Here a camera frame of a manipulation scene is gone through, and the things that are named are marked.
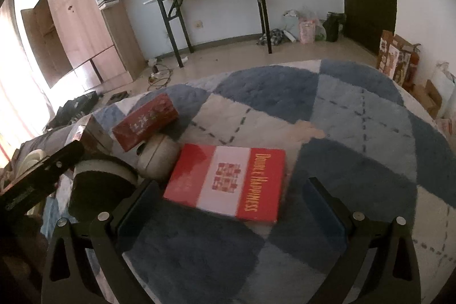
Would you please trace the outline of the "white round container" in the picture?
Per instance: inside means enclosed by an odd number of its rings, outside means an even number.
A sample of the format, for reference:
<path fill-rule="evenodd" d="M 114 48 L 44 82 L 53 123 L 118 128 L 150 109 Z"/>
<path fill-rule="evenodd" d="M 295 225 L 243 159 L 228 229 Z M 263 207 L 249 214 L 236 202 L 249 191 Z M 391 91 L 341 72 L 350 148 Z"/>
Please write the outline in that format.
<path fill-rule="evenodd" d="M 143 178 L 164 180 L 173 171 L 181 147 L 170 136 L 154 134 L 138 147 L 137 170 Z"/>

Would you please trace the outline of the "black bin by door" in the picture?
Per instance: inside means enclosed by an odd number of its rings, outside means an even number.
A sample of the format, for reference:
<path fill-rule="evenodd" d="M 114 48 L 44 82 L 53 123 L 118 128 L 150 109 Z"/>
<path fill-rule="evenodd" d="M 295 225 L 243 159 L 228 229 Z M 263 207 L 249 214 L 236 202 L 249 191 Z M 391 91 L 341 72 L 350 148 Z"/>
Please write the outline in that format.
<path fill-rule="evenodd" d="M 337 42 L 339 39 L 340 26 L 345 23 L 345 13 L 328 12 L 326 20 L 323 22 L 323 28 L 326 32 L 325 40 L 327 42 Z"/>

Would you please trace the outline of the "wooden wardrobe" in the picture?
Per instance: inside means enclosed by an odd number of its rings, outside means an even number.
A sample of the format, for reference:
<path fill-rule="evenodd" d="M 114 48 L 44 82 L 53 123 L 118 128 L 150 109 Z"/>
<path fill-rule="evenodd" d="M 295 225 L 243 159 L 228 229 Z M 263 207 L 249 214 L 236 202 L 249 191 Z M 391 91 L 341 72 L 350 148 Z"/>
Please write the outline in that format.
<path fill-rule="evenodd" d="M 96 0 L 30 0 L 20 14 L 48 87 L 72 72 L 84 90 L 111 91 L 145 68 L 122 1 L 106 7 Z"/>

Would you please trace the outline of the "black folding table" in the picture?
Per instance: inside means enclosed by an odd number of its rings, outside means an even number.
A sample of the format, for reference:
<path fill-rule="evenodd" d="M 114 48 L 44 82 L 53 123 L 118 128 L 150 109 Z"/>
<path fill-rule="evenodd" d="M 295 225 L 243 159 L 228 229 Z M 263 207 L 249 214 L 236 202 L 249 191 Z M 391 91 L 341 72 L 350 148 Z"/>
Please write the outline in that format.
<path fill-rule="evenodd" d="M 172 28 L 175 20 L 182 28 L 186 47 L 191 53 L 195 51 L 192 40 L 196 36 L 192 24 L 195 21 L 202 21 L 206 28 L 203 38 L 230 38 L 236 33 L 255 32 L 259 28 L 267 36 L 267 51 L 272 53 L 266 0 L 147 0 L 144 4 L 158 6 L 180 68 L 184 62 Z"/>

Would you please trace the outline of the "pink bag on floor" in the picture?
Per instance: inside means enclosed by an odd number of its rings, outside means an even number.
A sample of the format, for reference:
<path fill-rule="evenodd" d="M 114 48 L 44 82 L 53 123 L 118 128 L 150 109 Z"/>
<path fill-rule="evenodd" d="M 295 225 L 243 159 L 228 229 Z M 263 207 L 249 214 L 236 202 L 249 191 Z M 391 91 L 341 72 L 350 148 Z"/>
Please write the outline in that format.
<path fill-rule="evenodd" d="M 314 20 L 299 20 L 299 39 L 303 45 L 311 44 L 315 41 L 316 25 Z"/>

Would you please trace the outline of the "blue white checkered rug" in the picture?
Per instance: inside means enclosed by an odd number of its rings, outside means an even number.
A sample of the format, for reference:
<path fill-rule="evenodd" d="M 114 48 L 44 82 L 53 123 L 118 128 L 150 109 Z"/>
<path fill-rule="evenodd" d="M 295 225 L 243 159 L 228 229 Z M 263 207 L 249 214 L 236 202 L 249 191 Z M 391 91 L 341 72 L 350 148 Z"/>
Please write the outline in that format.
<path fill-rule="evenodd" d="M 369 66 L 328 59 L 170 86 L 168 136 L 186 144 L 283 149 L 274 225 L 162 203 L 125 259 L 157 303 L 306 303 L 334 265 L 304 199 L 316 177 L 353 211 L 410 226 L 421 302 L 455 269 L 455 154 L 423 107 Z"/>

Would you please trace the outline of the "cream plastic basin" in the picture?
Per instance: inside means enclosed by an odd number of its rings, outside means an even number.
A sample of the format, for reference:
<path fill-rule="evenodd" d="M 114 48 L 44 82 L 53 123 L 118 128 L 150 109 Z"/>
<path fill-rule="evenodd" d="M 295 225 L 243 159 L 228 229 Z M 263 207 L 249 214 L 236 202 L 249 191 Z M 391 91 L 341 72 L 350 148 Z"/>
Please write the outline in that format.
<path fill-rule="evenodd" d="M 35 165 L 37 165 L 40 161 L 46 158 L 46 152 L 41 149 L 33 150 L 29 154 L 27 154 L 19 165 L 18 170 L 15 173 L 15 179 L 19 179 L 23 176 L 28 170 L 32 169 Z"/>

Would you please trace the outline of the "grey bed sheet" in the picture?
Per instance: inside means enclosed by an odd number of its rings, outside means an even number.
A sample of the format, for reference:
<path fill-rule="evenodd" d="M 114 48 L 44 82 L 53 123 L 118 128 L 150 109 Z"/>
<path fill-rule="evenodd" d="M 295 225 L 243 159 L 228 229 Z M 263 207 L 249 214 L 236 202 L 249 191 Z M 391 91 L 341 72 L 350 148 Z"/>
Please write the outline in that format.
<path fill-rule="evenodd" d="M 17 157 L 18 162 L 23 161 L 30 152 L 38 149 L 44 150 L 47 155 L 54 154 L 66 145 L 66 139 L 73 127 L 73 125 L 70 125 L 51 130 L 50 132 L 44 133 L 41 136 L 37 136 L 36 138 L 23 143 L 19 149 L 19 155 Z"/>

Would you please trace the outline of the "black white cylindrical object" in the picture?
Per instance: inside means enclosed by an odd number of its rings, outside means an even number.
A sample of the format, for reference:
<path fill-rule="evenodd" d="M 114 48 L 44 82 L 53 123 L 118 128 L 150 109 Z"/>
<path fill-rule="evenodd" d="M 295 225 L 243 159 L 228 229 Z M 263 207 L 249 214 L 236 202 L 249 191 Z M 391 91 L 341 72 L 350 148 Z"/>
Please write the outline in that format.
<path fill-rule="evenodd" d="M 114 210 L 137 186 L 138 172 L 117 157 L 82 160 L 74 168 L 68 212 L 78 221 L 92 221 L 101 212 Z"/>

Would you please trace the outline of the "red white Double Happiness box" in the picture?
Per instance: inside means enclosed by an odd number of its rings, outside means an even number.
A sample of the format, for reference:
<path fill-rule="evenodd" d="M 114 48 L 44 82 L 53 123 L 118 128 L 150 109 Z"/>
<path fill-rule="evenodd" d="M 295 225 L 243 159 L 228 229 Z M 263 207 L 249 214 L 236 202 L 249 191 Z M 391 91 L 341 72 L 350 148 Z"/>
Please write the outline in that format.
<path fill-rule="evenodd" d="M 164 198 L 215 215 L 274 224 L 284 171 L 284 150 L 185 144 Z"/>

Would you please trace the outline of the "dark red cigarette pack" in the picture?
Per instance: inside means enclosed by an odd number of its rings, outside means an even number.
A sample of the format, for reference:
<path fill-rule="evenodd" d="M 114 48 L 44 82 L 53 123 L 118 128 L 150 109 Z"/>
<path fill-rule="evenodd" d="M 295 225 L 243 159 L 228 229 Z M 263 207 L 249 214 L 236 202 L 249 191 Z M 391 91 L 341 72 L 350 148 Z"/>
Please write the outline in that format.
<path fill-rule="evenodd" d="M 176 119 L 178 111 L 171 98 L 161 93 L 127 115 L 112 132 L 123 151 L 128 152 Z"/>

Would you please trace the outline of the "printed cardboard box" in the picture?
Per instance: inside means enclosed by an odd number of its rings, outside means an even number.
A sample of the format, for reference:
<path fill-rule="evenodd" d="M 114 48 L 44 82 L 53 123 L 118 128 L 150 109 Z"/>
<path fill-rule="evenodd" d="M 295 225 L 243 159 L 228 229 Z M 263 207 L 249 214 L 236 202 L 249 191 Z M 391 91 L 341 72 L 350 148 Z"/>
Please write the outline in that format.
<path fill-rule="evenodd" d="M 414 87 L 420 62 L 420 43 L 411 44 L 399 35 L 383 30 L 376 68 L 406 91 Z"/>

